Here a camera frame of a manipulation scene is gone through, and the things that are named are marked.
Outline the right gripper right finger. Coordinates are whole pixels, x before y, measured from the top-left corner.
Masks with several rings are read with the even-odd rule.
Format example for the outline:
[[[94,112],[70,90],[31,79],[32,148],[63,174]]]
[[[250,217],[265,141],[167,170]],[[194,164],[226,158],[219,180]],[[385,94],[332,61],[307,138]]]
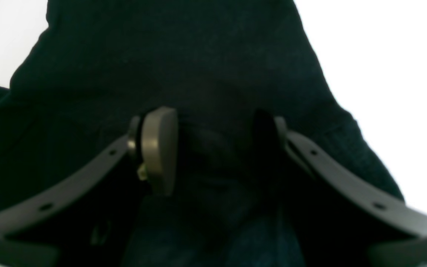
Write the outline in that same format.
[[[280,196],[307,267],[427,267],[427,215],[376,188],[283,117],[257,110],[254,144]]]

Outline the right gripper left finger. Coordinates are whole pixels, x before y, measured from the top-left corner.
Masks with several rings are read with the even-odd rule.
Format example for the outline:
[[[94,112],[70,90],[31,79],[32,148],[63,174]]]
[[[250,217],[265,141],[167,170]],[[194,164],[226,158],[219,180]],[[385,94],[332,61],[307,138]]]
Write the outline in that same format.
[[[140,200],[171,196],[178,112],[134,116],[126,135],[49,189],[0,211],[0,265],[116,266]]]

